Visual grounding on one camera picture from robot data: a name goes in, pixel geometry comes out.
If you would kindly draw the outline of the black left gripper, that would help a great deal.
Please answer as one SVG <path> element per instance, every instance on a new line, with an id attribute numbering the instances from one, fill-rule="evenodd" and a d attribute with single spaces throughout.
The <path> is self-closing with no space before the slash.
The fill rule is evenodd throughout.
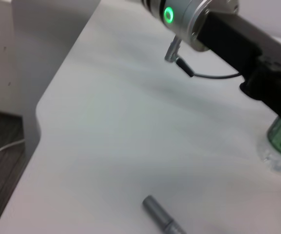
<path id="1" fill-rule="evenodd" d="M 209 12 L 197 39 L 241 72 L 240 89 L 281 117 L 281 43 L 244 18 Z"/>

